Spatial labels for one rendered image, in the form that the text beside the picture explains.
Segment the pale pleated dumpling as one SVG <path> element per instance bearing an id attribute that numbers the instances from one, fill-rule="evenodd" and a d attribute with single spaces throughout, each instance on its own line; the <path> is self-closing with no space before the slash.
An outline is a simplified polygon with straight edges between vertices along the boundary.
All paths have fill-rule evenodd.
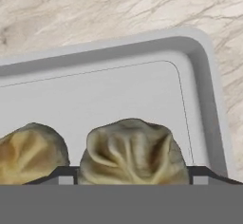
<path id="1" fill-rule="evenodd" d="M 126 119 L 93 129 L 80 162 L 81 185 L 187 185 L 189 173 L 172 132 Z"/>

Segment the golden brown pleated dumpling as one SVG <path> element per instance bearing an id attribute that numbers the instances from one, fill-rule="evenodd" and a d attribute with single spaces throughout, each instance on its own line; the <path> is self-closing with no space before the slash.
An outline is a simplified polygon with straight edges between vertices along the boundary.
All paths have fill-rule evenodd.
<path id="1" fill-rule="evenodd" d="M 69 166 L 64 138 L 53 128 L 32 122 L 0 139 L 0 185 L 22 185 Z"/>

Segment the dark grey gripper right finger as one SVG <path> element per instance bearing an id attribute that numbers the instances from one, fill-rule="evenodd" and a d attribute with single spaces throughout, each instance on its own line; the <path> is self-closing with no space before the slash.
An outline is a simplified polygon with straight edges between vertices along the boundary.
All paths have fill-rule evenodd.
<path id="1" fill-rule="evenodd" d="M 188 166 L 191 185 L 242 185 L 242 182 L 216 174 L 206 166 Z"/>

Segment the grey tray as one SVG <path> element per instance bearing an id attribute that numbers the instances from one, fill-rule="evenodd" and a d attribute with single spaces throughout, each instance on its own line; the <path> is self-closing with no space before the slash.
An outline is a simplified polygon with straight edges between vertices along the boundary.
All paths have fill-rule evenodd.
<path id="1" fill-rule="evenodd" d="M 214 48 L 200 29 L 0 59 L 0 137 L 29 122 L 47 124 L 78 165 L 91 129 L 127 118 L 167 126 L 188 165 L 237 177 Z"/>

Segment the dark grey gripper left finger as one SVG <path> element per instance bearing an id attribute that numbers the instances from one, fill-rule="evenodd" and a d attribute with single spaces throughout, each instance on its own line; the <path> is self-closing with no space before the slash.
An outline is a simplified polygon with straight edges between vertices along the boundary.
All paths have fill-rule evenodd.
<path id="1" fill-rule="evenodd" d="M 57 167 L 49 176 L 41 177 L 28 183 L 28 185 L 49 184 L 49 185 L 77 185 L 78 167 L 62 166 Z"/>

